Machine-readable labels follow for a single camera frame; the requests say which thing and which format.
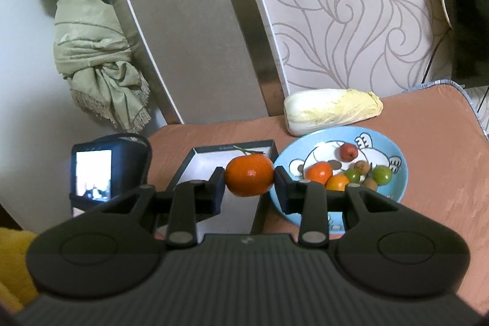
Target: white cabbage stalk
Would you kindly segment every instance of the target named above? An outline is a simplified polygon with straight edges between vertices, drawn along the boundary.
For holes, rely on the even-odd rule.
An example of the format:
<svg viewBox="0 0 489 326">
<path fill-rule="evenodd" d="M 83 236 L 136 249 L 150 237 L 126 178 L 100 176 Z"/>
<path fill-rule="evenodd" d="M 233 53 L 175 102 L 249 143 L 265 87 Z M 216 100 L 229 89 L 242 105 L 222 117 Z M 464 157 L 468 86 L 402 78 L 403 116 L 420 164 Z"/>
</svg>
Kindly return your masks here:
<svg viewBox="0 0 489 326">
<path fill-rule="evenodd" d="M 287 129 L 294 136 L 363 121 L 380 115 L 383 107 L 375 93 L 354 89 L 304 90 L 284 101 Z"/>
</svg>

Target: cartoon plate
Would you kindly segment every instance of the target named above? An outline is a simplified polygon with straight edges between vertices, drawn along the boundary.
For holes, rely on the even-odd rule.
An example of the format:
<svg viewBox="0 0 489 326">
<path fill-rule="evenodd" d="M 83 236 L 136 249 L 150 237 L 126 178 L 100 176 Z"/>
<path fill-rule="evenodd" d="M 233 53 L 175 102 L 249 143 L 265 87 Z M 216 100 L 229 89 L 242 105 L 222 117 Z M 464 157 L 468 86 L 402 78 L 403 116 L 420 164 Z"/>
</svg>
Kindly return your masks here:
<svg viewBox="0 0 489 326">
<path fill-rule="evenodd" d="M 358 147 L 358 157 L 352 162 L 343 162 L 339 157 L 339 148 L 344 143 Z M 316 162 L 329 162 L 333 174 L 341 173 L 359 160 L 371 163 L 373 167 L 384 165 L 392 171 L 392 180 L 385 186 L 378 187 L 378 192 L 396 201 L 404 195 L 407 186 L 407 165 L 399 147 L 386 136 L 369 129 L 357 126 L 339 126 L 316 131 L 301 137 L 288 146 L 275 161 L 275 166 L 283 166 L 295 180 L 303 177 L 304 171 Z M 270 190 L 270 197 L 277 210 L 296 225 L 300 225 L 301 216 L 283 214 L 278 204 L 275 188 Z M 345 231 L 341 213 L 328 213 L 329 232 Z"/>
</svg>

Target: wallpaper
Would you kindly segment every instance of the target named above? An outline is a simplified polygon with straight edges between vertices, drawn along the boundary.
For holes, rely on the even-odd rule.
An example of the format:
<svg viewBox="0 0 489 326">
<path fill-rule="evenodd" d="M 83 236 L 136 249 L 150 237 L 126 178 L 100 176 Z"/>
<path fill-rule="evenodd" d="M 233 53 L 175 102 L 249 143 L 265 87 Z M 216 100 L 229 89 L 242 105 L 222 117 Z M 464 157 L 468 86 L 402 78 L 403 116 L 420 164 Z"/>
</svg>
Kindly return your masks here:
<svg viewBox="0 0 489 326">
<path fill-rule="evenodd" d="M 264 0 L 290 91 L 373 90 L 379 96 L 421 82 L 448 30 L 441 0 Z M 450 35 L 427 81 L 450 78 Z M 485 88 L 468 90 L 478 106 Z M 481 109 L 489 123 L 487 101 Z"/>
</svg>

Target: white wall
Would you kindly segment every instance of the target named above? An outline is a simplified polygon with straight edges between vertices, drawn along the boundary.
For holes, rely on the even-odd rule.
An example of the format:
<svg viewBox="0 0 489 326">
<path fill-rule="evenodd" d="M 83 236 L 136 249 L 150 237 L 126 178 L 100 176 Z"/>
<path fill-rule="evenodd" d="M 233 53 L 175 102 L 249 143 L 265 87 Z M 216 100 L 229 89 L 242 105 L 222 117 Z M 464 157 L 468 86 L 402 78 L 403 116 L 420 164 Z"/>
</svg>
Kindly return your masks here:
<svg viewBox="0 0 489 326">
<path fill-rule="evenodd" d="M 77 108 L 52 54 L 53 0 L 0 0 L 0 203 L 39 232 L 70 217 L 72 145 L 113 133 Z M 161 115 L 146 134 L 164 124 Z"/>
</svg>

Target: orange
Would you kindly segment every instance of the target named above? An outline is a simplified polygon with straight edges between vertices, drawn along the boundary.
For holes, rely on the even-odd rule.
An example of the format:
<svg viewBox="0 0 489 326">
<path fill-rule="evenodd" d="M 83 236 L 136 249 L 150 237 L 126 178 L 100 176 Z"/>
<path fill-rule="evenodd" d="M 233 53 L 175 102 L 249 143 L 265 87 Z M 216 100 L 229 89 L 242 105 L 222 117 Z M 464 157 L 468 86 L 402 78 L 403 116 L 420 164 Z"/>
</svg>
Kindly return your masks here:
<svg viewBox="0 0 489 326">
<path fill-rule="evenodd" d="M 332 176 L 326 183 L 326 189 L 332 191 L 345 191 L 345 186 L 349 183 L 348 177 L 344 174 L 337 174 Z"/>
<path fill-rule="evenodd" d="M 261 195 L 273 185 L 273 162 L 264 154 L 238 156 L 228 163 L 225 176 L 233 194 Z"/>
<path fill-rule="evenodd" d="M 317 181 L 326 184 L 328 179 L 333 175 L 333 168 L 328 162 L 318 162 L 308 167 L 304 172 L 304 178 L 310 181 Z"/>
</svg>

